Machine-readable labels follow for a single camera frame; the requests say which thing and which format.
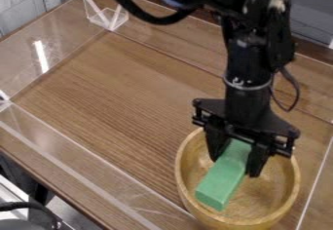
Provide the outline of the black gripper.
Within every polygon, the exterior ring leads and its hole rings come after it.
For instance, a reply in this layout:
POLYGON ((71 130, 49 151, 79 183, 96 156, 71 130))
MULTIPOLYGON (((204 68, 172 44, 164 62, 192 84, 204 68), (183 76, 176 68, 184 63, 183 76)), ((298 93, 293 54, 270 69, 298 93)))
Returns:
POLYGON ((258 177, 270 156, 290 158, 299 130, 270 108, 270 86, 226 87, 224 98, 195 98, 192 123, 203 128, 215 162, 235 138, 251 145, 247 174, 258 177))

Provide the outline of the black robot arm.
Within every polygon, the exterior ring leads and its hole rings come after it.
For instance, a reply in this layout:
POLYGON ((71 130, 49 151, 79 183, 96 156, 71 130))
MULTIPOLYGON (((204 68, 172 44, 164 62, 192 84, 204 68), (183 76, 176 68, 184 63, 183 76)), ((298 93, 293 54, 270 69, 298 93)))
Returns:
POLYGON ((261 175, 267 158, 293 155, 299 130, 273 112, 273 79, 294 77, 286 65, 294 60, 290 0, 164 0, 182 10, 214 9, 220 23, 227 65, 224 97, 192 101, 192 122, 204 129, 208 153, 216 160, 236 138, 250 144, 246 174, 261 175))

